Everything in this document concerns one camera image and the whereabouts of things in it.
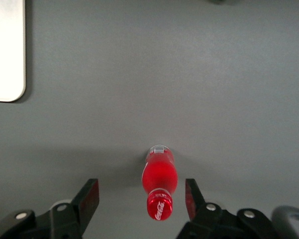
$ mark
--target metal bolt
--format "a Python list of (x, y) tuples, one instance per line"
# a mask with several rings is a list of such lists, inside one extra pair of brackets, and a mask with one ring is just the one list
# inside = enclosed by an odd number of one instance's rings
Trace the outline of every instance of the metal bolt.
[(255, 215), (252, 211), (244, 211), (244, 215), (247, 217), (247, 218), (254, 218)]
[(62, 204), (62, 205), (58, 206), (58, 207), (56, 208), (56, 210), (57, 210), (58, 212), (61, 212), (61, 211), (65, 210), (66, 208), (67, 208), (67, 206), (66, 206), (65, 204)]
[(15, 216), (16, 219), (20, 220), (22, 218), (25, 218), (27, 213), (19, 213), (18, 215)]
[(217, 207), (214, 204), (207, 204), (207, 209), (210, 211), (215, 211), (217, 209)]

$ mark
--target plastic bottle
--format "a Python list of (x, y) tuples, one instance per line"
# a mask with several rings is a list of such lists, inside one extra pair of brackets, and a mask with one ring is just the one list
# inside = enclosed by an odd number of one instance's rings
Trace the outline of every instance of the plastic bottle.
[(174, 156), (163, 145), (152, 147), (146, 157), (142, 183), (147, 198), (147, 212), (155, 220), (167, 219), (173, 210), (174, 193), (178, 183)]

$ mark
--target gray table surface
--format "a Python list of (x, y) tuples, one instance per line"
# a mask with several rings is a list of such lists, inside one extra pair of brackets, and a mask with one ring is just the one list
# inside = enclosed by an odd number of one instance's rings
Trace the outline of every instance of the gray table surface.
[[(100, 180), (85, 239), (175, 238), (185, 178), (230, 212), (299, 207), (299, 0), (30, 1), (27, 89), (0, 103), (0, 219)], [(147, 150), (169, 146), (169, 220), (146, 212)]]

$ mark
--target coca-cola logo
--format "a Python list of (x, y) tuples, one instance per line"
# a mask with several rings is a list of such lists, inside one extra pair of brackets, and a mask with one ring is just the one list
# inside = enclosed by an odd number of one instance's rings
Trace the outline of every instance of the coca-cola logo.
[(155, 214), (155, 218), (157, 220), (160, 220), (161, 219), (161, 215), (163, 213), (163, 210), (164, 210), (164, 206), (165, 206), (165, 203), (162, 203), (162, 202), (159, 202), (158, 205), (157, 205), (157, 213)]

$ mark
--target red bottle cap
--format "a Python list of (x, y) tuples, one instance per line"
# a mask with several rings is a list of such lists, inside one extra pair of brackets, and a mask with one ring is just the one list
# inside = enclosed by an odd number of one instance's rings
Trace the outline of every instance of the red bottle cap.
[(147, 198), (147, 211), (152, 219), (163, 221), (173, 211), (173, 199), (164, 189), (155, 189)]

